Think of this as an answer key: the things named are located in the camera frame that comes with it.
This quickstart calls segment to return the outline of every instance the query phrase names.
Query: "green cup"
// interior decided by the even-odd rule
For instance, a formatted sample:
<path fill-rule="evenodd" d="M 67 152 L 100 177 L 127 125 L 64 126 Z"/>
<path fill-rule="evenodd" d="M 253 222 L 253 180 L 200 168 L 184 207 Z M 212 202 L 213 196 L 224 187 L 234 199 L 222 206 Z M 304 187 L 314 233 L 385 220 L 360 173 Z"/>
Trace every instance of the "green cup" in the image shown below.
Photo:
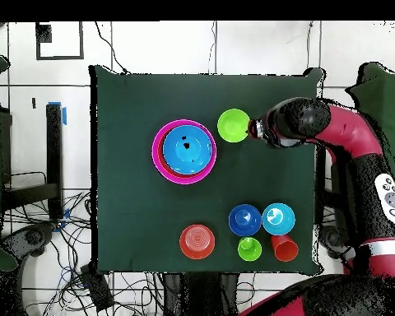
<path fill-rule="evenodd" d="M 246 262 L 253 262 L 262 254 L 262 245 L 255 238 L 242 238 L 239 242 L 239 256 Z"/>
<path fill-rule="evenodd" d="M 218 119 L 218 133 L 227 142 L 241 142 L 247 137 L 249 121 L 249 116 L 243 110 L 226 110 Z"/>

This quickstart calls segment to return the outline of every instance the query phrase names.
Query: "cup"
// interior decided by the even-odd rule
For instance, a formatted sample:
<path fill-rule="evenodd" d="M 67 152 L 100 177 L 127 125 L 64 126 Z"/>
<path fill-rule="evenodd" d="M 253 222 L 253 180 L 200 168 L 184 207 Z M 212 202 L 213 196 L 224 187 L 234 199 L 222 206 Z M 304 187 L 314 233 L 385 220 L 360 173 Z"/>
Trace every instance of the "cup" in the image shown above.
<path fill-rule="evenodd" d="M 276 202 L 265 208 L 262 214 L 263 228 L 272 235 L 285 235 L 293 229 L 295 215 L 291 207 Z"/>
<path fill-rule="evenodd" d="M 262 254 L 262 245 L 255 238 L 242 238 L 239 241 L 239 256 L 246 262 L 253 262 Z"/>
<path fill-rule="evenodd" d="M 236 235 L 250 236 L 259 231 L 262 217 L 256 207 L 242 204 L 232 209 L 228 216 L 228 225 Z"/>
<path fill-rule="evenodd" d="M 299 253 L 299 246 L 288 235 L 271 236 L 273 252 L 281 262 L 292 261 Z"/>
<path fill-rule="evenodd" d="M 218 133 L 230 143 L 241 142 L 247 137 L 249 116 L 240 109 L 228 109 L 218 119 Z"/>

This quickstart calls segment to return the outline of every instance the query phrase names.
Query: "stacked bowls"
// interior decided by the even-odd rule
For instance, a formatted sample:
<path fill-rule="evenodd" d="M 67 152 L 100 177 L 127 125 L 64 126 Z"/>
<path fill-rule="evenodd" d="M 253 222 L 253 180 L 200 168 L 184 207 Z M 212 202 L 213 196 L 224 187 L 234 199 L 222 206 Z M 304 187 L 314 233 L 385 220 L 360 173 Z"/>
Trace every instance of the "stacked bowls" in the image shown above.
<path fill-rule="evenodd" d="M 193 184 L 211 172 L 216 144 L 211 133 L 196 121 L 167 123 L 152 143 L 152 160 L 161 175 L 176 184 Z"/>

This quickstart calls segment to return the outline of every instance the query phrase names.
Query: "light blue bowl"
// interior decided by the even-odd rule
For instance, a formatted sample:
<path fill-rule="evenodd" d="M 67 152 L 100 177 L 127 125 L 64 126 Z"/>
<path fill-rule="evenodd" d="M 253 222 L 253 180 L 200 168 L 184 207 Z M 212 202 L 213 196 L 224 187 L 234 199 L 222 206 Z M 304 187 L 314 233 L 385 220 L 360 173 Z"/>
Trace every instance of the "light blue bowl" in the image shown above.
<path fill-rule="evenodd" d="M 262 225 L 272 235 L 285 235 L 293 229 L 295 215 L 285 203 L 273 203 L 262 214 Z"/>
<path fill-rule="evenodd" d="M 178 126 L 165 137 L 162 154 L 173 171 L 196 174 L 209 164 L 212 155 L 211 140 L 196 126 Z"/>

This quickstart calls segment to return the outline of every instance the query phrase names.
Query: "dark blue bowl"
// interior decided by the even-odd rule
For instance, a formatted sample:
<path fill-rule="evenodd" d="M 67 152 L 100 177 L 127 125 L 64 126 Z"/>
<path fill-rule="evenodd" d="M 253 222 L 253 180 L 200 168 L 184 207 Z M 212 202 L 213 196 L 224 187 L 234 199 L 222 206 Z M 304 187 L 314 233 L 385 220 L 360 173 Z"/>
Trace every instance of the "dark blue bowl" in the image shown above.
<path fill-rule="evenodd" d="M 262 224 L 262 217 L 258 209 L 252 205 L 243 204 L 233 208 L 228 216 L 230 229 L 238 236 L 256 234 Z"/>

